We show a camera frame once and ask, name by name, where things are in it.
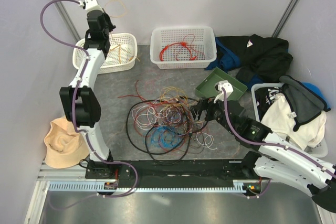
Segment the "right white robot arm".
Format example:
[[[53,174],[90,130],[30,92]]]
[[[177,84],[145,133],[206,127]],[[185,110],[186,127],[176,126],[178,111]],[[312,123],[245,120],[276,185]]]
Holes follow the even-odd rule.
[[[295,147],[260,122],[245,115],[237,101],[200,99],[191,107],[194,118],[205,112],[251,151],[240,166],[248,179],[274,179],[311,197],[321,208],[335,212],[335,165]]]

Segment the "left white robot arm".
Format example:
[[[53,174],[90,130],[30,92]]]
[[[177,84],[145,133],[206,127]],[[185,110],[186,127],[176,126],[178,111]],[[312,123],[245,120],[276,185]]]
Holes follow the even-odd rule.
[[[115,165],[111,151],[107,147],[100,130],[101,106],[93,91],[100,67],[110,49],[109,34],[115,28],[110,17],[102,9],[87,12],[89,29],[85,34],[83,47],[76,49],[85,53],[74,79],[69,86],[60,88],[59,94],[66,119],[85,139],[90,159],[100,162],[97,173],[103,178],[111,178]]]

